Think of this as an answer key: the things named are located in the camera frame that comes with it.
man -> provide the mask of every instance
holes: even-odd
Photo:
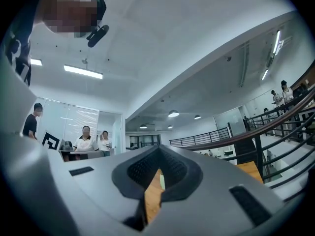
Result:
[[[273,104],[276,104],[277,107],[284,104],[284,99],[281,97],[278,93],[276,93],[274,90],[271,91],[271,94],[273,95]]]
[[[84,37],[100,23],[106,11],[104,0],[29,0],[8,29],[1,51],[12,68],[31,83],[30,36],[34,26],[44,24],[54,33]]]
[[[43,112],[43,106],[40,103],[36,103],[34,105],[34,112],[26,118],[24,128],[23,128],[24,136],[28,136],[30,138],[37,140],[37,138],[35,137],[36,128],[37,128],[36,117],[41,116],[42,112]]]

round ceiling light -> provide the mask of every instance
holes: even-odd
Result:
[[[172,110],[168,114],[168,117],[176,117],[176,116],[179,116],[179,113],[176,110]]]

white t-shirt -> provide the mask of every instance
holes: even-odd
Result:
[[[106,145],[110,145],[111,143],[112,141],[110,139],[102,139],[99,141],[99,149],[103,151],[109,151],[109,147],[107,147]]]
[[[274,95],[273,100],[276,102],[276,106],[281,106],[282,104],[284,104],[284,99],[283,97],[281,97],[278,93],[276,93],[276,95]]]
[[[282,95],[283,95],[283,99],[284,102],[287,103],[290,100],[293,100],[293,92],[291,88],[287,88],[288,91],[283,90]]]
[[[83,136],[80,136],[73,145],[76,147],[77,152],[86,152],[98,150],[98,145],[96,140],[91,139],[89,136],[86,140],[83,140]]]

wooden floor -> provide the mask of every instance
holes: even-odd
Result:
[[[254,162],[244,163],[236,165],[241,170],[245,171],[253,178],[258,180],[260,183],[263,183],[258,169]],[[158,170],[148,189],[145,191],[144,197],[146,202],[146,212],[147,212],[147,219],[148,223],[151,223],[154,217],[158,214],[160,206],[160,197],[161,193],[164,191],[160,184],[160,175],[161,170]]]

black slot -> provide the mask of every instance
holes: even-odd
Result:
[[[230,192],[255,226],[271,217],[271,214],[243,186],[230,188]]]
[[[93,171],[94,169],[92,167],[84,167],[84,168],[80,168],[80,169],[76,169],[76,170],[72,170],[69,171],[71,176],[76,176],[76,175],[80,175],[86,172],[90,172]]]

